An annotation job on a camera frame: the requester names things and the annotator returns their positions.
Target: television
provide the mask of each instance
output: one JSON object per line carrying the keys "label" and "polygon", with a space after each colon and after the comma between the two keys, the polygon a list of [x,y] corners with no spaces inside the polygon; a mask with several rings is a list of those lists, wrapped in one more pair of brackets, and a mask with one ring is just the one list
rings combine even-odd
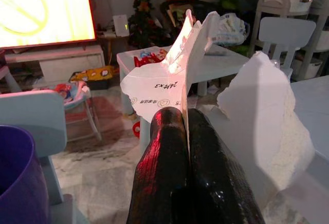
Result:
{"label": "television", "polygon": [[94,39],[89,0],[0,0],[0,48]]}

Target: tv stand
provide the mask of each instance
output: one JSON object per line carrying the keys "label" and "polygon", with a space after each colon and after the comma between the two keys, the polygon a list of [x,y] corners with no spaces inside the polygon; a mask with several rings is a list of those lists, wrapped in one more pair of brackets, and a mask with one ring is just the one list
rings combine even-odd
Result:
{"label": "tv stand", "polygon": [[14,48],[12,51],[15,53],[15,54],[19,54],[19,53],[23,53],[27,50],[29,50],[30,48]]}
{"label": "tv stand", "polygon": [[5,55],[10,67],[13,63],[38,61],[43,78],[37,84],[21,86],[22,89],[39,88],[67,82],[72,73],[105,65],[103,50],[99,45],[77,47],[64,46],[57,49],[28,51]]}

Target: christmas tree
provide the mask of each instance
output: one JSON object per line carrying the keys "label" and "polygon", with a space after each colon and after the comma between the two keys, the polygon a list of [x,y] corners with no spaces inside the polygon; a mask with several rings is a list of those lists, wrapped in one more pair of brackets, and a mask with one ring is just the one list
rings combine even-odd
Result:
{"label": "christmas tree", "polygon": [[152,17],[150,0],[135,0],[135,14],[129,18],[129,44],[137,48],[168,46],[165,30],[158,27]]}

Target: white table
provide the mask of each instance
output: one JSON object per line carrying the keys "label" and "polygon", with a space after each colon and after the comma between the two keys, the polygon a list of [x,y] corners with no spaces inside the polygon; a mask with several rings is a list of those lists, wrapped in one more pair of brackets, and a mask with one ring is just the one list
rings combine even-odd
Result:
{"label": "white table", "polygon": [[[139,49],[134,51],[122,52],[117,54],[117,61],[120,66],[120,81],[135,68],[134,56],[140,57],[142,51],[157,50],[158,47],[148,49]],[[194,82],[198,83],[198,95],[205,96],[207,94],[207,81],[235,74],[249,60],[247,57],[235,53],[226,48],[212,45],[209,52],[221,52],[223,56],[205,55],[197,68]],[[127,95],[121,93],[121,102],[123,113],[132,114],[134,112],[130,99]],[[143,118],[140,121],[140,149],[145,150],[150,142],[150,124]]]}
{"label": "white table", "polygon": [[329,211],[329,76],[292,83],[295,112],[309,130],[316,155],[284,194],[310,223],[327,224]]}

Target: white paper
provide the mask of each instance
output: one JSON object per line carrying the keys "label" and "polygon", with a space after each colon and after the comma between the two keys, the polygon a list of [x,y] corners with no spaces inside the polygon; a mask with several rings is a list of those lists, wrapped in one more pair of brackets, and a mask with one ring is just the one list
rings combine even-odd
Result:
{"label": "white paper", "polygon": [[187,89],[205,48],[211,46],[208,33],[216,16],[219,15],[212,12],[203,25],[197,21],[193,26],[191,11],[187,10],[183,28],[166,58],[160,63],[136,67],[122,80],[122,92],[129,96],[138,115],[151,122],[158,110],[173,106],[182,111],[187,121]]}

